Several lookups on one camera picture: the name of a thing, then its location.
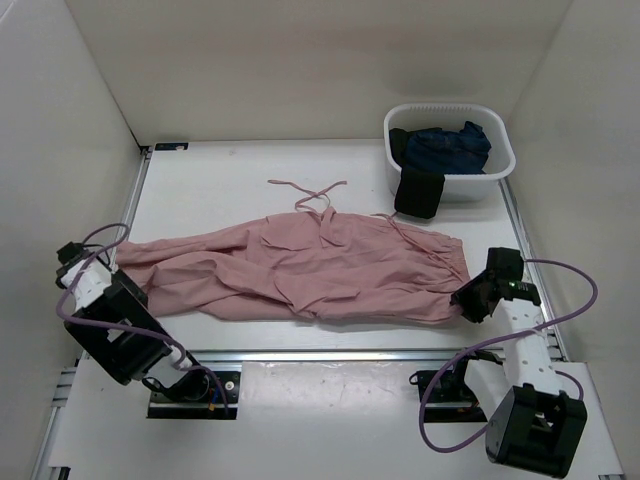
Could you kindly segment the pink trousers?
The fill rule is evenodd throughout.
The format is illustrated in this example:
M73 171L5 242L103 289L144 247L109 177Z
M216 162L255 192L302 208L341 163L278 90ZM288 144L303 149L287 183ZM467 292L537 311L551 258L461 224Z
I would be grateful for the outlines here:
M446 322L470 275L460 239L391 215L294 209L222 230L122 243L117 266L156 316L225 321L362 319Z

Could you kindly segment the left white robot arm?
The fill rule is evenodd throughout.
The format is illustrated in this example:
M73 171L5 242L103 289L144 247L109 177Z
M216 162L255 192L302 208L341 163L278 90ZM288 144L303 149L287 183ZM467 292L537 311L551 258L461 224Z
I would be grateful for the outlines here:
M175 403L196 402L214 388L211 376L189 354L167 341L168 332L147 309L147 295L121 270L89 248L69 242L57 251L56 285L72 287L74 312L67 332L118 383L141 382ZM182 369L174 364L180 362Z

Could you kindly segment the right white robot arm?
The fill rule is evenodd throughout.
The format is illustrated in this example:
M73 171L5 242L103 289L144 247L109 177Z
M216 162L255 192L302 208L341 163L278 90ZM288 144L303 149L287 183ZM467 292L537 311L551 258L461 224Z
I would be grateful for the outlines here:
M587 422L583 400L570 397L554 370L541 330L537 287L524 280L515 249L489 249L485 269L456 291L465 319L499 326L504 356L478 349L449 375L460 399L476 398L487 419L485 450L493 463L563 479Z

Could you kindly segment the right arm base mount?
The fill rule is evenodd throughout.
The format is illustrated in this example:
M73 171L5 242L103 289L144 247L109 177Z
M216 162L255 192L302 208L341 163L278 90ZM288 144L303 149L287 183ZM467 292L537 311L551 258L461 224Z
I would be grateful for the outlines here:
M482 423L491 444L523 432L535 416L530 391L508 381L501 364L469 360L450 370L419 370L410 377L419 390L418 426Z

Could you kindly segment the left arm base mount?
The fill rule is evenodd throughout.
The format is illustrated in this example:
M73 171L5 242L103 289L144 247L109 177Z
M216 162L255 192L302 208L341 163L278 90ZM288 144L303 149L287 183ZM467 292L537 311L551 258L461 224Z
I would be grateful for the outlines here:
M241 371L212 371L190 353L181 359L171 353L151 366L141 383L150 391L149 419L235 420L241 387Z

